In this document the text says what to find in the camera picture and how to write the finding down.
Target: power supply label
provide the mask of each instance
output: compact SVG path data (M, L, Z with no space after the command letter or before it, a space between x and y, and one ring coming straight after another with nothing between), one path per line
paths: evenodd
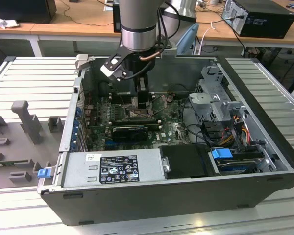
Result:
M100 159L100 178L102 184L139 181L137 155L102 157Z

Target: black computer tower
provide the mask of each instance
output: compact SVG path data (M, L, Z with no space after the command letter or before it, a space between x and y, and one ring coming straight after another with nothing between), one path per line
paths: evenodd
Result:
M55 15L54 0L0 0L0 18L48 24Z

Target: power cable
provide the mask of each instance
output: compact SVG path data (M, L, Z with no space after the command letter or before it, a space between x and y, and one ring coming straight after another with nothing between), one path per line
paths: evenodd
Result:
M176 31L171 35L169 36L168 38L172 38L177 32L178 30L180 29L180 26L181 26L181 16L180 16L180 13L178 12L178 10L169 2L166 2L166 5L168 5L169 7L171 7L177 14L177 17L178 17L178 26L177 26L177 29Z
M71 21L75 22L76 24L82 24L82 25L88 25L88 26L108 26L108 25L111 25L113 23L108 23L108 24L90 24L90 23L82 23L82 22L77 22L76 20L74 20L71 16L67 15L66 12L70 10L70 6L67 5L66 3L64 3L62 0L60 0L64 5L66 5L66 7L68 9L64 10L63 12L63 15L66 17L66 18L69 18Z
M105 5L105 6L108 6L108 7L112 7L111 5L105 4L105 3L103 3L103 2L101 2L99 0L96 0L96 1L99 2L99 3L101 3L102 5Z

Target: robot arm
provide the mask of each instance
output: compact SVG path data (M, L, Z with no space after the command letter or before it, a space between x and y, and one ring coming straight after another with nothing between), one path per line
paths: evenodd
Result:
M154 67L154 60L166 49L169 39L178 45L181 39L192 28L192 36L183 47L190 47L196 36L196 0L171 0L166 3L169 7L160 14L159 7L165 0L120 0L120 16L122 27L122 44L116 53L111 55L101 71L118 80L135 79L144 75ZM157 41L157 24L165 34L160 47Z

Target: wooden desk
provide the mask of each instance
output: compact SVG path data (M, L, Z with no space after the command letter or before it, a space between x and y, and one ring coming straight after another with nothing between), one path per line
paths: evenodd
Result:
M289 2L275 0L282 6ZM0 29L0 38L29 40L35 56L43 56L39 47L39 40L73 41L101 41L118 42L119 33L113 32L112 12L103 11L104 5L96 0L81 0L79 3L69 3L68 0L55 0L57 12L50 24L21 23L19 28ZM208 9L217 10L220 6L208 6ZM85 24L103 24L106 26L89 26L78 24L73 20ZM221 19L214 12L197 12L197 22L218 21ZM210 30L204 39L206 45L241 46L231 28L225 22L215 23L217 30ZM200 24L198 37L201 39L210 24ZM294 48L294 23L284 39L247 38L240 37L246 47L281 47Z
M70 3L68 0L55 0L57 12L51 23L36 24L32 34L37 35L65 35L65 36L97 36L97 37L119 37L119 33L113 32L112 12L103 11L104 5L96 0L81 0L79 3ZM100 24L105 26L89 26L78 24Z

